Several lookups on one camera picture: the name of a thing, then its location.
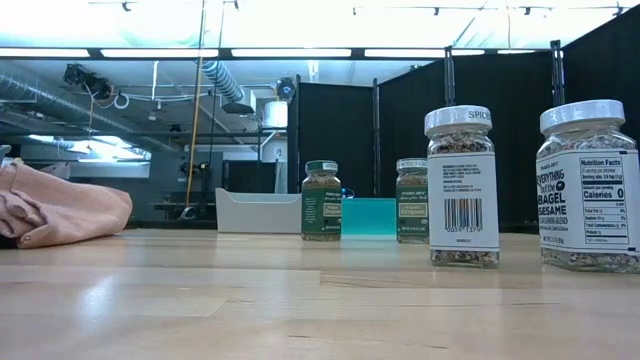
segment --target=glass jar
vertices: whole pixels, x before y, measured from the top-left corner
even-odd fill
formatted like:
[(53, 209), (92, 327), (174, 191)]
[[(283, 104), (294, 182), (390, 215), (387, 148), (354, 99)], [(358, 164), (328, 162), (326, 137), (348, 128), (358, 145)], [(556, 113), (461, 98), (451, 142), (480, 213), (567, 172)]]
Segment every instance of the glass jar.
[(545, 111), (537, 153), (543, 263), (574, 271), (640, 272), (636, 142), (615, 100)]
[(302, 240), (340, 241), (342, 187), (336, 177), (338, 164), (315, 160), (305, 166), (302, 181)]
[(398, 160), (396, 170), (396, 239), (402, 244), (428, 244), (427, 159)]
[(481, 106), (453, 106), (425, 117), (434, 265), (495, 268), (500, 261), (491, 127), (491, 112)]

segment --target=cable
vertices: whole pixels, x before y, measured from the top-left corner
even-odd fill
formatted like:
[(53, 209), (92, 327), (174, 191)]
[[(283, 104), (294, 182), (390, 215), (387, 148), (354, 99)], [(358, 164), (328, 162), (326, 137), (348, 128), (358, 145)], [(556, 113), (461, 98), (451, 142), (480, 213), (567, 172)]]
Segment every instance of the cable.
[[(220, 36), (218, 37), (218, 49), (222, 47), (222, 25), (224, 24), (224, 6), (222, 7), (222, 15), (220, 17)], [(209, 130), (209, 166), (211, 166), (211, 155), (213, 153), (213, 130), (215, 128), (216, 118), (216, 100), (218, 100), (218, 75), (220, 75), (220, 57), (216, 60), (216, 84), (213, 89), (213, 110), (211, 111), (211, 129)]]
[[(202, 50), (202, 42), (204, 40), (204, 21), (206, 14), (206, 3), (207, 0), (202, 0), (202, 15), (200, 16), (200, 39), (198, 40), (198, 55), (200, 55), (200, 51)], [(202, 56), (198, 56), (198, 65), (196, 71), (198, 72), (196, 77), (196, 88), (194, 89), (194, 93), (200, 93), (200, 85), (202, 83)], [(191, 197), (191, 183), (193, 181), (193, 156), (196, 153), (196, 137), (198, 136), (198, 116), (200, 115), (200, 96), (196, 96), (195, 110), (193, 114), (193, 129), (191, 135), (191, 148), (189, 149), (189, 174), (187, 177), (187, 193), (185, 194), (185, 210), (189, 207), (189, 200)]]
[(89, 106), (89, 138), (88, 138), (89, 143), (87, 145), (89, 149), (91, 149), (91, 126), (93, 124), (93, 103), (94, 103), (93, 95), (91, 95), (91, 105)]
[(87, 85), (87, 83), (84, 83), (84, 87), (85, 89), (87, 89), (87, 93), (89, 93), (89, 96), (91, 96), (91, 104), (93, 105), (93, 103), (95, 103), (96, 105), (98, 105), (98, 107), (103, 108), (103, 109), (108, 109), (109, 107), (111, 107), (111, 105), (113, 105), (113, 103), (116, 102), (116, 98), (117, 96), (114, 96), (113, 100), (111, 101), (111, 103), (107, 106), (103, 106), (101, 105), (96, 99), (95, 96), (98, 92), (96, 92), (95, 94), (91, 93), (91, 90), (89, 89), (89, 85)]

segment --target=metal pole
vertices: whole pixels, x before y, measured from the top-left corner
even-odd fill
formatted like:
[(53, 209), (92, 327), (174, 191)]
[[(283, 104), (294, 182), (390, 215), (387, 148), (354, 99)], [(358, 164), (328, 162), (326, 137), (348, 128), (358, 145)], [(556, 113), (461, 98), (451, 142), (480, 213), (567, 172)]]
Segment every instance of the metal pole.
[(444, 48), (444, 103), (445, 106), (456, 104), (456, 80), (451, 46)]
[(262, 161), (262, 141), (260, 136), (262, 135), (261, 125), (258, 125), (258, 159), (256, 160), (256, 192), (262, 192), (262, 186), (260, 183), (260, 162)]
[[(296, 96), (300, 95), (300, 84), (302, 83), (302, 77), (300, 74), (296, 75)], [(295, 184), (296, 184), (296, 193), (300, 193), (300, 98), (298, 98), (298, 105), (296, 106), (296, 123), (295, 123), (295, 131), (296, 131), (296, 141), (295, 141), (295, 151), (296, 154), (296, 163), (295, 165)]]
[(560, 40), (551, 41), (553, 106), (565, 104), (564, 64)]
[(373, 196), (380, 197), (380, 88), (373, 79)]

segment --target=teal box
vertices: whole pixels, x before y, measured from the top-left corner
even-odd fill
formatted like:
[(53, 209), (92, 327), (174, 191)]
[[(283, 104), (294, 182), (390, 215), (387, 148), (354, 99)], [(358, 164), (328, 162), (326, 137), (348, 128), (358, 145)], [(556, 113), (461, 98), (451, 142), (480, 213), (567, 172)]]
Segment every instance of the teal box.
[(396, 199), (342, 199), (342, 235), (396, 236)]

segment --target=exposed pipe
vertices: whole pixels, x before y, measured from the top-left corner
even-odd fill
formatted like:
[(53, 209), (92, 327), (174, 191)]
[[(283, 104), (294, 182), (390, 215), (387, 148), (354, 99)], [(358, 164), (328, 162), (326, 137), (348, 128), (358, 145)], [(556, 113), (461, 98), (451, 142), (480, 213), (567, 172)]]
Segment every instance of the exposed pipe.
[[(65, 93), (60, 94), (60, 90), (54, 87), (46, 86), (42, 83), (38, 84), (38, 86), (31, 85), (36, 83), (36, 81), (28, 81), (30, 78), (30, 76), (23, 76), (22, 74), (18, 76), (16, 72), (8, 72), (6, 67), (3, 67), (3, 70), (0, 71), (1, 96), (12, 100), (35, 98), (37, 102), (32, 104), (31, 107), (36, 111), (43, 114), (50, 114), (61, 120), (68, 120), (70, 123), (87, 123), (90, 110), (86, 105), (81, 104), (81, 102), (75, 98), (62, 98)], [(102, 109), (94, 109), (93, 120), (98, 124), (102, 123), (104, 128), (121, 130), (127, 133), (140, 130), (133, 124), (125, 125), (127, 122), (125, 119), (108, 115)], [(169, 151), (177, 150), (177, 147), (157, 139), (143, 137), (141, 140), (143, 140), (145, 144), (160, 149)]]
[(238, 102), (244, 97), (240, 85), (234, 80), (229, 69), (219, 60), (207, 60), (202, 63), (202, 73), (212, 84), (218, 87), (218, 92), (229, 102)]

